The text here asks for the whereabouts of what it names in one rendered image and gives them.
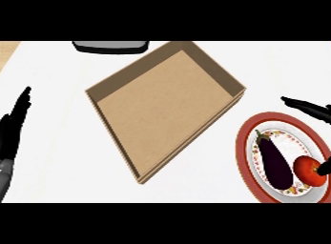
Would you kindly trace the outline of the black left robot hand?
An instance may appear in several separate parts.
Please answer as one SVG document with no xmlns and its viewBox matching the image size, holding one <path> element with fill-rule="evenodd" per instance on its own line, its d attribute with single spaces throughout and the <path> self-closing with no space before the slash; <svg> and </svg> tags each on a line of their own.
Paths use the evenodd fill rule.
<svg viewBox="0 0 331 244">
<path fill-rule="evenodd" d="M 12 112 L 0 119 L 0 172 L 7 175 L 13 174 L 21 128 L 31 106 L 29 91 L 31 88 L 26 87 L 16 99 Z"/>
</svg>

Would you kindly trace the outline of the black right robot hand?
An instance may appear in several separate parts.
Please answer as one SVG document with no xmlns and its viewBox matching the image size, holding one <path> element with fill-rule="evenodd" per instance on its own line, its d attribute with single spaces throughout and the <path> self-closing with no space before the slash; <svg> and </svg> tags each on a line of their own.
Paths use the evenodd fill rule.
<svg viewBox="0 0 331 244">
<path fill-rule="evenodd" d="M 331 105 L 320 107 L 319 105 L 307 101 L 291 99 L 284 96 L 281 97 L 281 99 L 285 102 L 285 105 L 288 107 L 297 109 L 310 117 L 313 117 L 315 119 L 323 121 L 328 125 L 331 125 Z M 328 175 L 331 173 L 331 156 L 328 157 L 328 160 L 319 165 L 319 168 L 316 169 L 316 173 L 319 175 Z"/>
</svg>

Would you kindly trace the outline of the red rimmed white plate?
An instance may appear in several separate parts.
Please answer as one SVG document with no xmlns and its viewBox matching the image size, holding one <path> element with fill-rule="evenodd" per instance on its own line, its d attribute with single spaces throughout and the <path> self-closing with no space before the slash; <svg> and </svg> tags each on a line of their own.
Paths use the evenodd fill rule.
<svg viewBox="0 0 331 244">
<path fill-rule="evenodd" d="M 289 167 L 301 155 L 322 163 L 331 151 L 313 129 L 294 117 L 279 112 L 255 114 L 244 122 L 235 141 L 238 170 L 247 187 L 260 202 L 331 203 L 331 174 L 319 187 L 309 187 L 292 177 L 291 187 L 276 190 L 267 181 L 255 137 L 269 136 Z"/>
</svg>

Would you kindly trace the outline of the dark purple eggplant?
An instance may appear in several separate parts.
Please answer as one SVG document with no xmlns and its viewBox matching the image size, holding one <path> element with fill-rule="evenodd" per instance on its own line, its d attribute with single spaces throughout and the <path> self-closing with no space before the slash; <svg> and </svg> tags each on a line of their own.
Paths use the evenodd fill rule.
<svg viewBox="0 0 331 244">
<path fill-rule="evenodd" d="M 255 144 L 269 184 L 276 190 L 287 190 L 292 184 L 291 169 L 270 137 L 258 131 L 255 131 Z"/>
</svg>

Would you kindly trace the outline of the brown cardboard box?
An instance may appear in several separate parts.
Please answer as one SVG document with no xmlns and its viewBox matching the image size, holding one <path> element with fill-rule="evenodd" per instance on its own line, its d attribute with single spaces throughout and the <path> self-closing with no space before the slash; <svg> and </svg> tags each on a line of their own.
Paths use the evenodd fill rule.
<svg viewBox="0 0 331 244">
<path fill-rule="evenodd" d="M 137 183 L 187 147 L 244 91 L 190 41 L 167 42 L 86 90 Z"/>
</svg>

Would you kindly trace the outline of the red tomato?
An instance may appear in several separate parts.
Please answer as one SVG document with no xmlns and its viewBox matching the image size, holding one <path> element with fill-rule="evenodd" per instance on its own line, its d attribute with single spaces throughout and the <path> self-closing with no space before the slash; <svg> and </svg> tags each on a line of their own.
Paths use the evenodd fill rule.
<svg viewBox="0 0 331 244">
<path fill-rule="evenodd" d="M 326 176 L 319 175 L 316 170 L 319 168 L 319 162 L 306 155 L 295 158 L 292 162 L 292 172 L 298 180 L 312 187 L 319 187 L 326 181 Z"/>
</svg>

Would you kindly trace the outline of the dark grey appliance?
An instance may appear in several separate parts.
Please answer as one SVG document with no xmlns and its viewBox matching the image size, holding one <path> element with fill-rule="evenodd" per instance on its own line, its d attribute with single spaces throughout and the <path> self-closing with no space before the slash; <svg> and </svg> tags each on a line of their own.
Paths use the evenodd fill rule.
<svg viewBox="0 0 331 244">
<path fill-rule="evenodd" d="M 81 52 L 99 54 L 137 54 L 148 50 L 148 41 L 74 41 Z"/>
</svg>

